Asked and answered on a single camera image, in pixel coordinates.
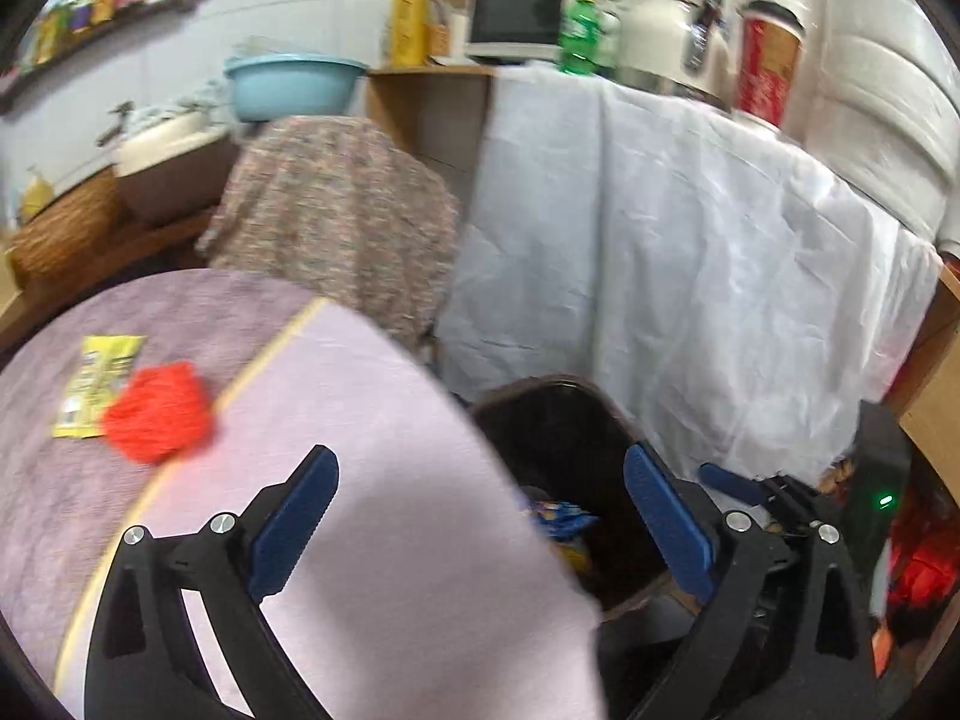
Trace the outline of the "purple table cloth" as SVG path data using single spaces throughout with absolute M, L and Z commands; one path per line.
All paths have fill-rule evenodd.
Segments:
M 88 337 L 189 362 L 161 465 L 53 435 Z M 2 372 L 8 718 L 601 718 L 596 606 L 438 383 L 288 281 L 121 284 Z

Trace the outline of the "brass faucet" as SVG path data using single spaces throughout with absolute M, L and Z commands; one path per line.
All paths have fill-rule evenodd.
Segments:
M 107 145 L 117 140 L 122 133 L 124 133 L 125 126 L 127 125 L 128 117 L 132 114 L 133 103 L 132 101 L 124 101 L 121 104 L 117 104 L 110 111 L 109 114 L 114 117 L 114 122 L 110 124 L 109 128 L 99 135 L 96 138 L 96 146 L 98 148 L 106 148 Z

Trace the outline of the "white sheet cover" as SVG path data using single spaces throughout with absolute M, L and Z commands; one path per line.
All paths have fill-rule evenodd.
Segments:
M 548 67 L 493 83 L 441 376 L 594 382 L 679 475 L 817 481 L 880 400 L 942 263 L 804 149 Z

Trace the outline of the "woven basket sink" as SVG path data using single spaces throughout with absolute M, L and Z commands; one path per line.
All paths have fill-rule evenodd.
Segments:
M 127 218 L 114 171 L 106 167 L 76 184 L 21 227 L 10 263 L 21 284 L 53 280 L 78 265 Z

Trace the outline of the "red paper cup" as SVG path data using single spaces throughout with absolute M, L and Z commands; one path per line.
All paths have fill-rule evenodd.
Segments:
M 789 8 L 773 0 L 747 0 L 740 19 L 734 112 L 779 130 L 804 46 L 804 26 Z

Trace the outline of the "yellow wrap roll box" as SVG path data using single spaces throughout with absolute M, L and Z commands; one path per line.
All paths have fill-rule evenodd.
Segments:
M 421 67 L 428 57 L 430 0 L 392 0 L 391 64 Z

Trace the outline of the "green soda bottle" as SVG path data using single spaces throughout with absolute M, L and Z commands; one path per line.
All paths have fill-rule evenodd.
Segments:
M 592 75 L 601 40 L 596 0 L 573 0 L 563 15 L 558 68 L 569 75 Z

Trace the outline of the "white bowl stack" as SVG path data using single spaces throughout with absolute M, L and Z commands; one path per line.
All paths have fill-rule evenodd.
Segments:
M 747 0 L 732 0 L 740 62 Z M 958 254 L 958 64 L 916 0 L 773 0 L 805 29 L 781 128 L 942 254 Z

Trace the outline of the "red foam fruit net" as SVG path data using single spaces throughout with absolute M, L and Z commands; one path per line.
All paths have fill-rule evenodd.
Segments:
M 189 361 L 145 367 L 104 411 L 103 437 L 127 460 L 156 465 L 212 437 L 213 411 Z

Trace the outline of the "floral cloth cover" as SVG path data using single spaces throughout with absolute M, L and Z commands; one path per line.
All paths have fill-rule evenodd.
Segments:
M 197 250 L 208 265 L 311 289 L 415 351 L 443 304 L 459 227 L 443 177 L 373 121 L 298 115 L 245 145 Z

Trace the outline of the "blue snack wrapper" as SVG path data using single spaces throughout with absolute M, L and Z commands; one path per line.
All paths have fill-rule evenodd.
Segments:
M 579 505 L 555 500 L 539 488 L 524 488 L 526 496 L 526 511 L 534 518 L 537 527 L 544 532 L 551 541 L 568 543 L 592 527 L 597 517 L 583 511 Z

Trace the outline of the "dark trash bin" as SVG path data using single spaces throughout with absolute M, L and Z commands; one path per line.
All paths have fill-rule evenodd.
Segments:
M 675 589 L 626 492 L 626 450 L 641 433 L 612 398 L 574 377 L 534 377 L 482 395 L 469 413 L 526 502 L 576 515 L 568 533 L 542 530 L 605 621 L 688 622 L 697 605 Z

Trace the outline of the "yellow snack packet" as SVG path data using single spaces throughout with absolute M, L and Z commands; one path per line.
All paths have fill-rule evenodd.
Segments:
M 127 385 L 143 335 L 88 335 L 82 359 L 65 387 L 53 422 L 54 439 L 93 439 L 104 434 L 103 415 Z

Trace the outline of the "light blue plastic basin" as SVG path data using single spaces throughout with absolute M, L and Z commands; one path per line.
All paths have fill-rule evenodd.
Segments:
M 366 64 L 319 54 L 262 54 L 224 62 L 236 119 L 246 124 L 342 115 L 366 73 Z

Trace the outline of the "brown white rice cooker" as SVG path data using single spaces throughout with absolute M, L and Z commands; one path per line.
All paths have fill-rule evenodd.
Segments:
M 133 218 L 163 226 L 217 203 L 238 153 L 228 125 L 194 110 L 122 140 L 112 171 Z

